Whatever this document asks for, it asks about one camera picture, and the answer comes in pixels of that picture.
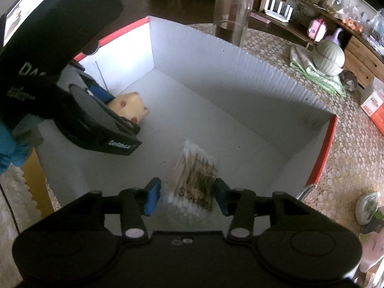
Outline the blue gloved left hand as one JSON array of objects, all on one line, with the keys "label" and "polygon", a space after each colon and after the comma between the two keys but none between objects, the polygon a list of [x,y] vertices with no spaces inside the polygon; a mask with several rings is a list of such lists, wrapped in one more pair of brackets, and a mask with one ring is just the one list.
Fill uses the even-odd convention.
[{"label": "blue gloved left hand", "polygon": [[15,167],[22,167],[30,155],[28,145],[18,144],[3,123],[1,123],[0,154],[1,174],[5,173],[11,164]]}]

